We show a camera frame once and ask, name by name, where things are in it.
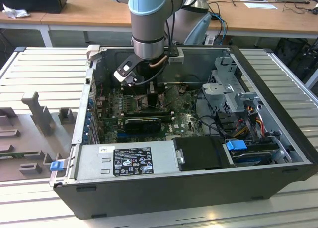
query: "wooden desk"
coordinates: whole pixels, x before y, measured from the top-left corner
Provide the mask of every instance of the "wooden desk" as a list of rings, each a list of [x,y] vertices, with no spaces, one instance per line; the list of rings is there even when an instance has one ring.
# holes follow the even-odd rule
[[[278,10],[269,10],[247,8],[238,0],[234,0],[236,7],[230,0],[215,1],[219,1],[222,18],[228,23],[227,35],[290,38],[318,36],[317,15],[307,12],[296,14],[291,10],[283,12],[283,3],[273,3]],[[287,6],[295,9],[293,4]],[[298,6],[312,9],[315,3]],[[211,7],[217,11],[215,4]],[[125,4],[112,0],[68,0],[60,14],[31,13],[30,18],[16,20],[0,14],[0,28],[37,29],[45,45],[52,47],[50,30],[131,32],[131,21]],[[219,30],[220,23],[212,21],[208,35],[213,37]]]
[[[295,34],[302,37],[304,35],[312,35],[313,38],[318,36],[318,15],[305,12],[304,14],[296,14],[291,10],[285,10],[284,3],[271,3],[278,9],[256,9],[248,8],[239,0],[211,0],[218,1],[220,6],[222,19],[228,23],[228,35],[241,36],[274,36],[284,37],[286,34]],[[297,4],[298,7],[313,9],[315,2],[310,4]],[[216,5],[210,4],[214,12],[218,12]],[[288,3],[287,7],[301,12],[296,9],[294,4]],[[220,23],[213,21],[209,30],[220,30]]]
[[[60,14],[46,14],[42,24],[131,27],[128,6],[112,0],[68,0]]]
[[[4,13],[0,13],[0,24],[2,23],[41,24],[41,19],[44,17],[44,15],[45,13],[30,13],[30,17],[13,19],[13,18],[8,18]]]

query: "blue plastic clip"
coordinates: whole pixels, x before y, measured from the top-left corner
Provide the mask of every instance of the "blue plastic clip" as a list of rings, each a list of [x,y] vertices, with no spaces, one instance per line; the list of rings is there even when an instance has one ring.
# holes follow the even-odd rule
[[[230,140],[226,142],[228,150],[246,150],[247,146],[244,140]]]
[[[50,171],[63,171],[63,161],[52,162],[50,166]]]

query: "white sticker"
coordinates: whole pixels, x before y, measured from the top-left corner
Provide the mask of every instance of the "white sticker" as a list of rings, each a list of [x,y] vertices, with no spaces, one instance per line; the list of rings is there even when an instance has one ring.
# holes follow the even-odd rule
[[[100,146],[99,153],[113,152],[114,149],[115,149],[115,146]]]

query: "warning label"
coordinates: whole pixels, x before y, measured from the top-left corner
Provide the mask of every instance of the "warning label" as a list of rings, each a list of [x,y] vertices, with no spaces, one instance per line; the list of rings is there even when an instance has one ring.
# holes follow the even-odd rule
[[[116,177],[154,173],[150,147],[114,150]]]

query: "slotted metal surface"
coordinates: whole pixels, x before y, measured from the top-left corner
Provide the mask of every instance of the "slotted metal surface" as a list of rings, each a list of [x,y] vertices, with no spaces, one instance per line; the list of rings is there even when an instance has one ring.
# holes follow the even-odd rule
[[[38,48],[34,48],[30,52],[34,53],[34,50],[38,50]],[[48,48],[47,50],[66,49]],[[263,50],[245,50],[244,54],[248,56],[267,55]],[[266,71],[279,69],[277,65],[256,65],[254,68]],[[303,94],[299,93],[299,88],[292,80],[266,81],[266,84],[275,95]],[[22,88],[24,87],[33,90],[37,85],[24,85]],[[41,91],[59,92],[60,87],[60,84],[43,85]],[[68,92],[80,91],[81,86],[79,84],[68,84],[63,85],[63,89]],[[6,93],[9,92],[19,93],[22,90],[19,85],[15,85],[6,89]],[[310,100],[283,101],[282,105],[292,117],[297,119],[303,118],[300,118],[300,116],[312,118],[317,108]],[[301,129],[310,140],[317,139],[318,124],[301,127]],[[49,186],[48,181],[37,181],[33,184],[23,185],[8,182],[0,185],[0,227],[316,228],[318,227],[317,197],[318,176],[314,175],[306,181],[288,185],[269,200],[84,221],[74,216],[72,211]]]
[[[25,92],[39,93],[39,103],[50,112],[70,107],[77,112],[86,70],[86,48],[26,48],[0,75],[0,107],[30,113],[21,102]]]
[[[255,49],[241,51],[309,141],[318,149],[317,98],[308,92],[274,54]],[[254,91],[246,77],[243,76],[242,80],[250,91]]]

